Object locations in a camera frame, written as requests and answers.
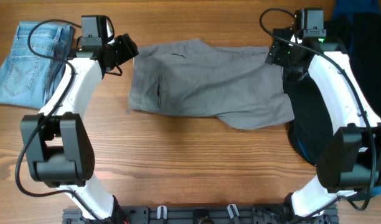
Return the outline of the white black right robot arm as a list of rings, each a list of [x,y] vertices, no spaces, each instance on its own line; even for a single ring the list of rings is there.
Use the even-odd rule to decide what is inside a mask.
[[[286,197],[281,219],[316,222],[340,200],[361,200],[363,211],[381,192],[381,119],[352,73],[346,47],[328,35],[323,10],[304,8],[291,18],[291,28],[271,32],[266,62],[284,68],[295,115],[289,138],[316,175]]]

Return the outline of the grey shorts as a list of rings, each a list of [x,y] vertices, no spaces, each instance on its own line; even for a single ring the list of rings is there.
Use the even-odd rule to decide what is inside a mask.
[[[236,129],[294,120],[283,69],[265,62],[269,48],[213,47],[200,39],[141,47],[134,58],[131,110],[215,116]]]

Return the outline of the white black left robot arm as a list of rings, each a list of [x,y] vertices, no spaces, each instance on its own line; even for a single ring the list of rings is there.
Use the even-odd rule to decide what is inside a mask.
[[[67,194],[85,223],[129,223],[116,197],[96,175],[95,154],[82,118],[106,74],[138,54],[128,34],[115,35],[108,16],[82,16],[82,36],[65,58],[54,95],[36,115],[21,121],[24,146],[15,169],[17,188],[30,197]]]

